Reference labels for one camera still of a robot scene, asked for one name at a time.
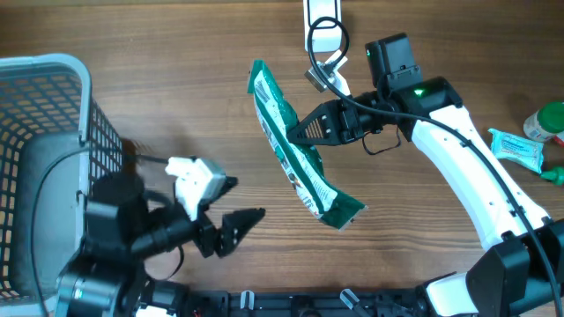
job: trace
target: wood grain surface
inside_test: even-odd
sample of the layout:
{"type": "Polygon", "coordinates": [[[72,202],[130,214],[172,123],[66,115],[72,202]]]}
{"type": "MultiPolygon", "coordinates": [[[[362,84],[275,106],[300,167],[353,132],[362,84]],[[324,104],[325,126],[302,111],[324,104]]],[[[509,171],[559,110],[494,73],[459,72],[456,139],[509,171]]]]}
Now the wood grain surface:
{"type": "Polygon", "coordinates": [[[233,3],[302,3],[302,0],[0,0],[0,5],[10,7],[29,6],[77,6],[112,4],[233,4],[233,3]]]}
{"type": "MultiPolygon", "coordinates": [[[[353,94],[371,91],[364,44],[407,32],[425,78],[456,88],[486,142],[486,130],[522,135],[524,119],[563,100],[562,1],[344,2],[352,36],[342,72],[353,94]]],[[[0,56],[66,52],[93,77],[93,93],[122,137],[144,153],[218,161],[240,185],[213,205],[223,213],[267,209],[235,254],[202,259],[192,244],[173,280],[194,289],[242,291],[411,287],[466,271],[483,254],[461,203],[413,144],[377,157],[360,144],[319,148],[327,179],[369,206],[345,232],[318,223],[294,193],[261,131],[250,95],[249,65],[262,58],[303,118],[320,94],[303,77],[300,2],[1,8],[0,56]]],[[[395,143],[395,130],[368,138],[372,149],[395,143]]],[[[545,149],[549,166],[564,150],[545,149]]],[[[555,219],[563,189],[503,162],[523,190],[555,219]]],[[[162,166],[139,167],[147,186],[168,193],[162,166]]],[[[166,276],[178,254],[148,262],[166,276]]],[[[550,306],[531,315],[549,315],[550,306]]]]}

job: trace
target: snack bag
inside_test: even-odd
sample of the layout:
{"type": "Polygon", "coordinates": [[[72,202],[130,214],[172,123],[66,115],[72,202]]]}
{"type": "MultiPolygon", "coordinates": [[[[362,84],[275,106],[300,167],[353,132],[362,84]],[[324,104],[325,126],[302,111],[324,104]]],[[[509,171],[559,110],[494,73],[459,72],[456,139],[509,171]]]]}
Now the snack bag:
{"type": "Polygon", "coordinates": [[[315,218],[344,230],[366,206],[325,180],[314,146],[288,142],[286,132],[298,124],[298,116],[261,60],[253,62],[247,92],[254,94],[258,121],[298,197],[315,218]]]}

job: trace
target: green bottle cap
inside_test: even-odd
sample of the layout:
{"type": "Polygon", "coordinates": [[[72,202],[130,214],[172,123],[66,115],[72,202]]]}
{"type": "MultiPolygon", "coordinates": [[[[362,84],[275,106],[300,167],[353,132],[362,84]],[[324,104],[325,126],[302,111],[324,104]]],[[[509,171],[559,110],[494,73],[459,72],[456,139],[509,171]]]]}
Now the green bottle cap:
{"type": "Polygon", "coordinates": [[[564,167],[555,167],[551,171],[543,172],[540,174],[543,180],[551,181],[556,186],[564,185],[564,167]]]}
{"type": "Polygon", "coordinates": [[[564,102],[551,102],[538,111],[538,123],[550,133],[564,131],[564,102]]]}

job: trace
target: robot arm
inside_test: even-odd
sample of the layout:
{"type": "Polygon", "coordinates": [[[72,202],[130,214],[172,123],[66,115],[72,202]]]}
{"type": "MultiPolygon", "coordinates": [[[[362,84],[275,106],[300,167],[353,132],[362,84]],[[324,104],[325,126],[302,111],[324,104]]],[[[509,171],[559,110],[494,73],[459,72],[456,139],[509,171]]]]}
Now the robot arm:
{"type": "MultiPolygon", "coordinates": [[[[365,92],[349,100],[364,108],[431,118],[469,139],[491,163],[523,208],[554,268],[557,283],[562,284],[564,224],[554,223],[546,211],[515,184],[482,141],[454,88],[442,77],[422,80],[405,34],[368,43],[365,48],[378,91],[365,92]]],[[[325,79],[333,77],[339,80],[334,74],[331,76],[328,64],[320,64],[322,72],[328,75],[325,79]]],[[[319,77],[308,79],[315,86],[319,85],[315,81],[328,81],[319,77]]],[[[340,95],[349,95],[345,81],[334,86],[340,95]]],[[[457,137],[432,123],[368,112],[362,107],[349,105],[349,100],[332,100],[320,105],[288,131],[288,140],[308,145],[348,144],[368,132],[379,133],[386,124],[396,124],[405,138],[413,141],[431,159],[453,188],[486,250],[469,272],[444,276],[419,287],[423,290],[419,295],[428,303],[428,310],[422,315],[472,316],[479,313],[480,316],[506,317],[524,313],[553,299],[543,262],[535,251],[534,243],[531,243],[530,233],[515,214],[485,162],[467,144],[462,144],[457,137]],[[320,116],[326,116],[329,120],[323,122],[330,124],[323,126],[322,131],[327,129],[332,133],[304,138],[302,131],[320,116]]]]}
{"type": "MultiPolygon", "coordinates": [[[[201,158],[171,158],[167,172],[178,177],[174,204],[152,212],[135,174],[111,173],[93,184],[81,247],[59,276],[57,317],[130,317],[145,283],[153,281],[145,273],[145,259],[190,241],[203,257],[227,256],[264,217],[264,209],[237,210],[224,215],[217,229],[204,212],[236,179],[201,158]]],[[[142,308],[157,303],[174,310],[178,304],[160,299],[146,300],[142,308]]]]}

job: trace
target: black mount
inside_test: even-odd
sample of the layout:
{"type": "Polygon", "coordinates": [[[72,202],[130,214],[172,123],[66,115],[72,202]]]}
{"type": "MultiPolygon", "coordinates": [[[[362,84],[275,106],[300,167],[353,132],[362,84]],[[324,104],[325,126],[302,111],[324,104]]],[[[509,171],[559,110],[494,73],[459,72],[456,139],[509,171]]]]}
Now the black mount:
{"type": "MultiPolygon", "coordinates": [[[[535,233],[554,268],[556,281],[564,283],[564,222],[546,224],[535,233]]],[[[504,234],[468,271],[466,285],[480,317],[509,317],[528,312],[553,300],[543,264],[531,236],[504,234]]]]}
{"type": "MultiPolygon", "coordinates": [[[[340,293],[190,291],[179,284],[156,282],[145,288],[139,306],[156,306],[171,315],[198,317],[439,317],[425,292],[433,281],[412,289],[346,289],[340,293]]],[[[477,316],[470,313],[457,317],[477,316]]]]}
{"type": "MultiPolygon", "coordinates": [[[[355,101],[381,110],[398,111],[391,104],[377,103],[375,92],[365,92],[355,101]]],[[[384,124],[397,124],[386,116],[364,113],[344,100],[330,100],[319,105],[296,127],[287,132],[288,141],[294,144],[341,145],[349,144],[367,132],[380,133],[384,124]]]]}

